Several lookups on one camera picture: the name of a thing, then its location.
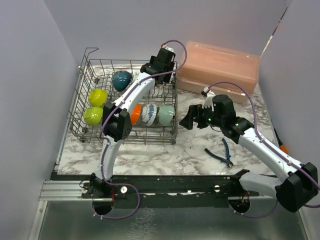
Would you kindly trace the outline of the celadon green bowl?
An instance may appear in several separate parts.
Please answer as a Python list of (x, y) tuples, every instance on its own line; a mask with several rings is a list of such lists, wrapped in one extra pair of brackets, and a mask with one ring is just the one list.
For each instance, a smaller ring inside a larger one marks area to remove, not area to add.
[(175, 108), (173, 105), (161, 105), (159, 107), (156, 118), (162, 126), (166, 127), (167, 125), (169, 125), (174, 115)]

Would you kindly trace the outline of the dark brown bowl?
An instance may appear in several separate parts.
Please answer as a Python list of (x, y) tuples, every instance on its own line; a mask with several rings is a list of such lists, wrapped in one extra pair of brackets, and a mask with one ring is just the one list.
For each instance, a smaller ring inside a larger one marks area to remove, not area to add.
[(123, 91), (131, 82), (132, 74), (125, 70), (116, 71), (111, 78), (112, 85), (118, 92)]

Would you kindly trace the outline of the blue floral bowl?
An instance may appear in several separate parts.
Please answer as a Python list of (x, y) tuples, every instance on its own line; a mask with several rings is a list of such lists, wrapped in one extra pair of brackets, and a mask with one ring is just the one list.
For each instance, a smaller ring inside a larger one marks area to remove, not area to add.
[(157, 106), (154, 103), (149, 103), (142, 108), (141, 120), (146, 126), (152, 125), (157, 116)]

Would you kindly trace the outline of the white round bowl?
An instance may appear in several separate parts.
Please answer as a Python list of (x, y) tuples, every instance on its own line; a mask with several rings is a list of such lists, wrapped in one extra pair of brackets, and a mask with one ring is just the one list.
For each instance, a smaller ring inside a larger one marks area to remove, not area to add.
[(131, 124), (132, 124), (132, 125), (134, 125), (134, 124), (138, 121), (138, 119), (139, 119), (139, 117), (140, 117), (140, 115), (141, 115), (141, 111), (142, 111), (142, 107), (141, 107), (141, 105), (138, 103), (138, 104), (134, 107), (134, 109), (132, 110), (131, 115), (130, 115), (130, 120), (131, 120)]

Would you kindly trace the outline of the yellow-green bowl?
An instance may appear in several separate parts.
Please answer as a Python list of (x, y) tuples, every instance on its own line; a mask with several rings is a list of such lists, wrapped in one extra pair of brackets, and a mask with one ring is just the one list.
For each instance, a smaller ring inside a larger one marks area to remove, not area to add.
[(92, 90), (88, 94), (88, 102), (93, 107), (101, 107), (107, 100), (108, 93), (100, 88)]

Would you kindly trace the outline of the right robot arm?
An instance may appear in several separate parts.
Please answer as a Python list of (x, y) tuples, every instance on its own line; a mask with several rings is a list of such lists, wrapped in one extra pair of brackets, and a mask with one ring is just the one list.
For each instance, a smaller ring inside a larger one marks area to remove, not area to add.
[(220, 128), (223, 135), (253, 153), (268, 166), (275, 177), (241, 170), (233, 175), (229, 189), (240, 196), (257, 192), (274, 199), (286, 210), (295, 213), (319, 193), (318, 170), (310, 162), (303, 164), (275, 147), (243, 117), (236, 115), (233, 101), (225, 94), (208, 96), (206, 106), (190, 105), (179, 124), (187, 130)]

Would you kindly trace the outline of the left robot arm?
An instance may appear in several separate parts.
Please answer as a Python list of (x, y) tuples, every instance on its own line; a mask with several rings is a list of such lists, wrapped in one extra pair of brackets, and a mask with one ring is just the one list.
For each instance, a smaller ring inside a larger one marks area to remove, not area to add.
[(90, 176), (90, 186), (97, 196), (103, 198), (112, 192), (107, 182), (113, 176), (114, 163), (123, 141), (132, 130), (130, 114), (140, 100), (158, 83), (168, 83), (174, 72), (174, 50), (160, 48), (157, 56), (142, 65), (131, 86), (114, 102), (103, 106), (102, 128), (103, 138), (100, 163), (98, 169)]

